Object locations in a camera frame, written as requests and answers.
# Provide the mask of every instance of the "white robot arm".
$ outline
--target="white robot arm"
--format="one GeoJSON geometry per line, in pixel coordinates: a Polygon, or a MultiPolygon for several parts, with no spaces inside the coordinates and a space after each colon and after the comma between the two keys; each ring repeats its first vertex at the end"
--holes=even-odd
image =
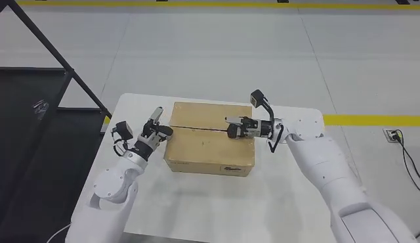
{"type": "Polygon", "coordinates": [[[302,173],[324,198],[331,212],[331,230],[339,243],[417,242],[394,212],[367,196],[337,143],[317,132],[316,121],[289,123],[274,118],[259,90],[251,94],[251,104],[255,108],[262,105],[270,121],[226,118],[230,123],[228,136],[266,137],[272,152],[278,143],[286,141],[302,173]]]}
{"type": "Polygon", "coordinates": [[[173,134],[170,127],[159,124],[162,112],[162,107],[156,108],[131,148],[127,143],[133,138],[130,128],[125,121],[117,123],[112,135],[119,133],[121,139],[114,142],[114,149],[122,141],[126,151],[119,154],[116,166],[103,171],[94,182],[87,203],[72,216],[66,243],[119,242],[138,192],[135,179],[144,173],[149,156],[160,142],[169,140],[173,134]],[[101,200],[114,205],[113,208],[103,208],[101,200]]]}

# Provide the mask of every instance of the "power outlet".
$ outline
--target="power outlet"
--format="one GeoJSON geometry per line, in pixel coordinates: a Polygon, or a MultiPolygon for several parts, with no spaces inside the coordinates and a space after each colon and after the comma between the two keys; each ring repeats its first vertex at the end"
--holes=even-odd
{"type": "Polygon", "coordinates": [[[383,133],[385,134],[385,137],[387,138],[388,143],[397,143],[397,140],[392,140],[393,134],[391,132],[395,131],[395,129],[383,129],[383,133]]]}

